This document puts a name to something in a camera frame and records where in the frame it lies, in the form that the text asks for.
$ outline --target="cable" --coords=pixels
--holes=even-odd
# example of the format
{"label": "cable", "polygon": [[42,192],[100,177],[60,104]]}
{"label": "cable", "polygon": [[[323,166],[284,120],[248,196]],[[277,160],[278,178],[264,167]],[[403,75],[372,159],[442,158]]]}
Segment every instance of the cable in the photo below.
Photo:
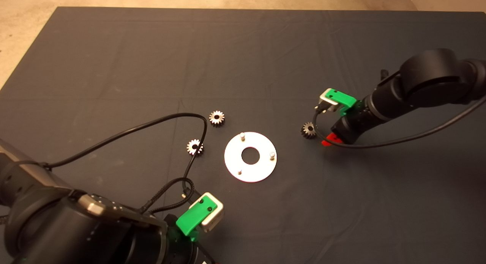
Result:
{"label": "cable", "polygon": [[87,149],[85,149],[85,150],[83,150],[83,151],[81,151],[81,152],[79,152],[79,153],[77,153],[75,155],[72,155],[71,157],[68,157],[68,158],[66,158],[64,160],[61,160],[59,162],[46,163],[46,164],[44,164],[44,167],[46,169],[53,169],[55,167],[59,167],[59,166],[66,165],[66,164],[68,164],[70,162],[74,162],[75,160],[78,160],[81,157],[86,156],[87,154],[89,154],[89,153],[91,153],[91,152],[93,152],[93,151],[95,151],[95,150],[97,150],[99,148],[102,148],[103,146],[105,146],[105,145],[107,145],[107,144],[109,144],[109,143],[111,143],[113,141],[116,141],[119,138],[125,137],[128,134],[131,134],[133,132],[136,132],[136,131],[139,131],[139,130],[142,130],[142,129],[146,129],[147,127],[151,127],[151,126],[153,126],[155,124],[160,124],[160,123],[165,122],[167,120],[171,120],[171,119],[175,119],[175,118],[180,118],[180,117],[194,117],[194,118],[202,119],[204,121],[204,132],[203,132],[203,134],[201,136],[201,140],[200,140],[200,142],[201,142],[200,145],[202,145],[202,142],[203,142],[204,137],[206,135],[207,125],[208,125],[205,117],[202,116],[202,115],[196,114],[196,113],[189,113],[189,112],[174,113],[174,114],[171,114],[171,115],[167,115],[167,116],[164,116],[164,117],[161,117],[161,118],[158,118],[158,119],[155,119],[155,120],[146,122],[144,124],[140,124],[139,126],[134,126],[131,129],[127,129],[127,130],[122,131],[120,133],[117,133],[117,134],[115,134],[115,135],[113,135],[113,136],[111,136],[109,138],[106,138],[103,141],[101,141],[101,142],[99,142],[99,143],[91,146],[90,148],[87,148]]}
{"label": "cable", "polygon": [[174,204],[170,204],[170,205],[166,205],[166,206],[163,206],[163,207],[158,207],[158,208],[155,208],[153,210],[150,210],[149,212],[150,213],[156,213],[156,212],[161,212],[161,211],[165,211],[165,210],[170,210],[170,209],[174,209],[174,208],[177,208],[179,206],[182,206],[184,203],[188,202],[191,198],[191,196],[193,195],[194,193],[194,182],[191,181],[190,179],[186,178],[186,177],[181,177],[181,178],[176,178],[176,179],[173,179],[172,181],[169,181],[168,183],[166,183],[163,188],[161,188],[155,195],[153,195],[153,197],[147,202],[144,204],[144,206],[142,206],[140,209],[138,209],[139,213],[143,214],[145,212],[147,212],[147,210],[165,193],[167,192],[167,190],[172,186],[174,185],[175,183],[179,182],[179,181],[182,181],[183,183],[186,183],[188,182],[189,185],[191,186],[191,190],[190,192],[186,195],[186,197],[177,202],[177,203],[174,203]]}
{"label": "cable", "polygon": [[[199,151],[199,148],[201,148],[201,145],[203,145],[204,138],[206,137],[206,132],[208,131],[208,121],[206,120],[206,118],[204,116],[202,116],[200,114],[190,113],[190,112],[182,112],[182,113],[175,113],[175,114],[167,115],[167,116],[146,122],[144,124],[140,124],[139,126],[134,126],[131,129],[127,129],[127,130],[119,132],[119,133],[117,133],[117,134],[115,134],[115,135],[113,135],[109,138],[106,138],[105,140],[103,140],[103,141],[91,146],[90,148],[87,148],[87,149],[85,149],[85,150],[83,150],[83,151],[81,151],[81,152],[79,152],[75,155],[72,155],[71,157],[68,157],[68,158],[61,160],[61,161],[58,161],[58,162],[42,163],[42,166],[46,169],[51,170],[55,167],[66,165],[70,162],[74,162],[75,160],[78,160],[79,158],[86,156],[87,154],[89,154],[89,153],[91,153],[91,152],[93,152],[93,151],[95,151],[99,148],[102,148],[103,146],[105,146],[105,145],[107,145],[107,144],[109,144],[113,141],[118,140],[119,138],[127,136],[128,134],[131,134],[133,132],[136,132],[136,131],[139,131],[139,130],[142,130],[142,129],[146,129],[148,127],[154,126],[155,124],[160,124],[162,122],[165,122],[165,121],[168,121],[168,120],[171,120],[171,119],[175,119],[175,118],[180,118],[180,117],[193,117],[193,118],[199,118],[199,119],[203,120],[203,123],[204,123],[203,134],[201,135],[201,139],[199,140],[200,143],[196,148],[196,153],[197,153]],[[155,195],[153,195],[153,197],[150,200],[148,200],[144,204],[144,206],[142,206],[139,209],[139,211],[141,213],[146,212],[148,210],[148,208],[151,207],[151,205],[153,205],[153,203],[155,203],[163,195],[163,193],[165,193],[172,185],[174,185],[175,183],[177,183],[179,181],[182,181],[182,183],[183,183],[184,192],[187,194],[186,198],[184,200],[181,200],[181,201],[175,203],[175,204],[170,204],[168,206],[157,208],[157,209],[155,209],[155,211],[161,212],[161,211],[165,211],[165,210],[174,209],[174,208],[182,206],[184,203],[188,202],[190,200],[191,196],[194,193],[194,183],[193,183],[193,181],[188,179],[187,176],[189,174],[189,170],[191,169],[191,166],[194,163],[195,158],[196,158],[196,155],[193,155],[193,157],[189,161],[189,163],[186,167],[186,170],[184,171],[184,177],[173,179],[172,181],[169,181],[168,183],[166,183]],[[191,189],[189,190],[188,193],[187,193],[186,182],[188,182],[189,185],[191,186]]]}
{"label": "cable", "polygon": [[432,134],[434,134],[436,132],[439,132],[442,129],[445,129],[446,127],[451,126],[452,124],[456,123],[458,120],[461,120],[462,118],[466,117],[471,112],[473,112],[474,110],[476,110],[478,107],[480,107],[481,105],[483,105],[484,102],[486,102],[486,95],[483,96],[481,99],[479,99],[476,103],[474,103],[474,105],[471,105],[470,107],[468,107],[466,110],[464,110],[460,114],[457,114],[456,117],[453,117],[452,119],[448,120],[444,124],[441,124],[440,126],[436,126],[433,129],[430,129],[428,131],[425,131],[425,132],[422,132],[422,133],[418,133],[418,134],[415,134],[415,135],[412,135],[412,136],[408,136],[408,137],[404,137],[404,138],[399,138],[399,139],[392,140],[392,141],[386,141],[384,143],[375,143],[375,144],[371,144],[371,145],[347,145],[345,143],[336,143],[335,141],[331,141],[331,140],[327,139],[325,136],[322,135],[322,133],[319,131],[319,129],[317,127],[317,117],[319,116],[319,114],[321,114],[320,112],[316,112],[314,114],[314,117],[312,118],[312,124],[314,124],[314,130],[316,131],[316,134],[320,138],[322,138],[324,141],[326,141],[326,142],[328,142],[328,143],[330,143],[332,145],[338,146],[340,148],[354,148],[354,149],[380,148],[382,146],[396,145],[398,143],[404,143],[404,142],[407,142],[407,141],[413,141],[413,140],[416,140],[418,138],[423,138],[423,137],[432,135]]}

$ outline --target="dark gray cloth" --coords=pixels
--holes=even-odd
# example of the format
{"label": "dark gray cloth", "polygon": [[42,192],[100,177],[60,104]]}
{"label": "dark gray cloth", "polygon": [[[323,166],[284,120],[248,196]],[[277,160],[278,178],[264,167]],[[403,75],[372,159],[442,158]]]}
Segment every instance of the dark gray cloth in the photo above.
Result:
{"label": "dark gray cloth", "polygon": [[[54,162],[166,114],[222,110],[226,124],[210,127],[189,175],[224,202],[226,216],[201,241],[218,262],[483,264],[485,107],[379,149],[323,148],[299,129],[329,87],[362,98],[380,69],[439,47],[486,58],[485,39],[484,13],[58,8],[0,91],[0,137]],[[411,135],[464,109],[417,110],[359,143]],[[174,120],[55,172],[139,207],[182,175],[186,144],[201,131],[200,120]],[[262,182],[238,181],[224,165],[242,131],[277,149]],[[178,200],[172,188],[156,206]]]}

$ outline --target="white circular plate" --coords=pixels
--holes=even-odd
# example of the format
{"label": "white circular plate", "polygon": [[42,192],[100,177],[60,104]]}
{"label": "white circular plate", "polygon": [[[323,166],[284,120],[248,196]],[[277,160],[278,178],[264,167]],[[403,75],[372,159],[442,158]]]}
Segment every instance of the white circular plate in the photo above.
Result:
{"label": "white circular plate", "polygon": [[[236,179],[246,182],[262,181],[272,174],[276,165],[276,150],[273,143],[265,136],[256,132],[244,132],[245,140],[241,135],[234,136],[226,145],[224,163],[229,172]],[[247,164],[241,154],[246,148],[255,148],[260,159],[255,164]]]}

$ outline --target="gear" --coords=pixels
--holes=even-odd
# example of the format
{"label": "gear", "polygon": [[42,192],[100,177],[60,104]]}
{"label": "gear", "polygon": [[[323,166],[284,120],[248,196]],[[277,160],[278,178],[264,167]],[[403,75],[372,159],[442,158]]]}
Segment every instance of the gear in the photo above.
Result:
{"label": "gear", "polygon": [[[189,141],[189,143],[187,144],[187,152],[191,155],[194,155],[196,153],[196,148],[199,145],[199,143],[200,141],[198,139]],[[201,147],[199,148],[199,151],[197,152],[198,155],[203,152],[203,148],[204,148],[204,144],[202,144]]]}
{"label": "gear", "polygon": [[210,122],[213,126],[221,126],[222,124],[224,124],[224,113],[220,112],[219,110],[211,112]]}
{"label": "gear", "polygon": [[311,122],[305,123],[300,129],[300,133],[302,133],[302,136],[304,136],[304,138],[314,138],[316,136],[314,125]]}

